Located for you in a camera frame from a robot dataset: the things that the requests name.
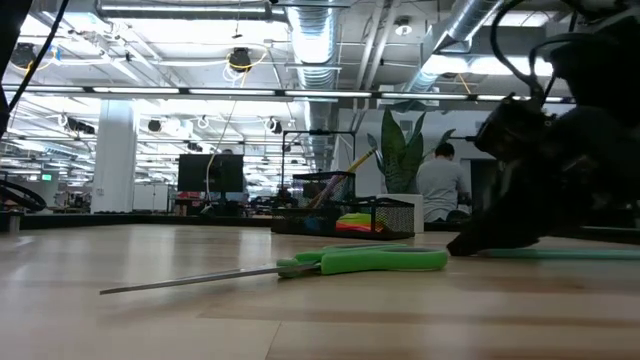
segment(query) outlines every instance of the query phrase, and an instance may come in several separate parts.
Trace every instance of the dark hair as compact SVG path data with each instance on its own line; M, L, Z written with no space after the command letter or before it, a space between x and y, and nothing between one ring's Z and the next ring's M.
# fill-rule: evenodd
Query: dark hair
M436 148L436 156L454 156L456 149L449 143L442 143Z

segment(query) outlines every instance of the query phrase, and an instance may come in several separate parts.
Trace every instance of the computer monitor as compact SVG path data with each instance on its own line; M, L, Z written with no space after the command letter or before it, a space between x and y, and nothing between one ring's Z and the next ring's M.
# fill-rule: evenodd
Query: computer monitor
M178 191L206 192L208 154L180 155L178 162ZM209 168L209 191L243 192L243 155L218 154Z

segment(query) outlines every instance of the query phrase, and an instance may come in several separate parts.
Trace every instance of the wooden table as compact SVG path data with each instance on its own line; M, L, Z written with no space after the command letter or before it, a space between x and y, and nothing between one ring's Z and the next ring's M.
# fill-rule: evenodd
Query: wooden table
M454 235L410 243L442 248ZM98 296L346 241L158 225L0 237L2 358L640 358L637 262L454 259L442 272L261 276ZM566 239L540 246L630 247Z

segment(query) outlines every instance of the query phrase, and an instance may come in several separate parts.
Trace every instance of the green scissors handle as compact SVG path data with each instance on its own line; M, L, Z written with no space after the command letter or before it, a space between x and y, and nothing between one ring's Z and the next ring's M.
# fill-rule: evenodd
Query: green scissors handle
M279 260L282 267L317 263L322 275L371 270L441 270L449 257L443 250L413 248L404 244L328 246ZM296 274L283 272L283 277Z

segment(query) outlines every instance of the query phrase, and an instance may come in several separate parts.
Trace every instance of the potted plant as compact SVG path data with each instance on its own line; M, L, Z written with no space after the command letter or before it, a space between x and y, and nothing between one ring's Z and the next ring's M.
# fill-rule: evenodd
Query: potted plant
M382 172L387 188L387 194L380 197L405 201L414 205L415 232L423 232L423 200L417 193L415 177L424 160L430 156L435 148L451 138L455 129L447 130L435 147L424 151L422 124L426 113L422 114L414 126L412 134L405 138L398 123L393 119L389 109L382 117L381 146L376 139L367 134L369 145L378 150L375 152L378 169Z

